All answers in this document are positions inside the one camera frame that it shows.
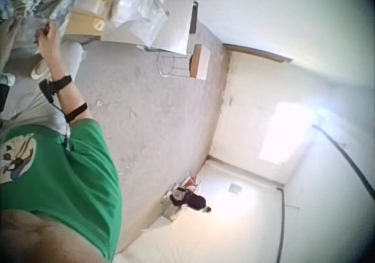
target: green t-shirt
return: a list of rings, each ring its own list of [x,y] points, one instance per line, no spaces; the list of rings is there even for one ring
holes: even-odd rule
[[[1,210],[40,212],[72,228],[105,259],[115,255],[121,226],[118,176],[95,120],[71,127],[69,146],[38,125],[9,131],[1,145]]]

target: hand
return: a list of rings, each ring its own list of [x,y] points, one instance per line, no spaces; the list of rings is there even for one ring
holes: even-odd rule
[[[60,35],[56,20],[51,20],[46,29],[40,30],[37,43],[40,54],[50,68],[55,62],[60,61]]]
[[[20,25],[20,19],[12,18],[6,20],[0,27],[1,71],[9,60]]]

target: black wristband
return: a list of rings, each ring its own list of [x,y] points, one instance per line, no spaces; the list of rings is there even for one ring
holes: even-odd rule
[[[67,123],[70,123],[72,120],[74,120],[78,115],[82,114],[87,110],[87,104],[84,103],[69,114],[65,115],[65,120]]]
[[[71,83],[71,76],[64,76],[60,80],[56,80],[51,82],[52,90],[50,89],[51,93],[54,95],[55,93],[59,92],[61,89],[63,89],[65,86]]]

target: bright window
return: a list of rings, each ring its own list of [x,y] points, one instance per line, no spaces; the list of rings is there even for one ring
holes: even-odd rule
[[[310,110],[296,104],[279,103],[268,126],[259,158],[277,165],[287,162],[312,123]]]

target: plastic bag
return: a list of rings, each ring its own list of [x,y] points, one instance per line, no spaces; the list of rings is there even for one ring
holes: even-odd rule
[[[154,1],[148,16],[136,20],[129,30],[141,39],[146,46],[150,47],[167,20],[168,16],[160,2]]]
[[[154,0],[115,0],[111,21],[116,27],[121,24],[148,16]]]
[[[129,31],[146,46],[154,42],[168,16],[158,0],[116,0],[111,21],[116,27],[134,21]]]
[[[55,19],[61,35],[69,21],[69,13],[76,0],[0,0],[0,23],[22,17],[11,58],[28,57],[39,52],[35,33],[48,19]]]

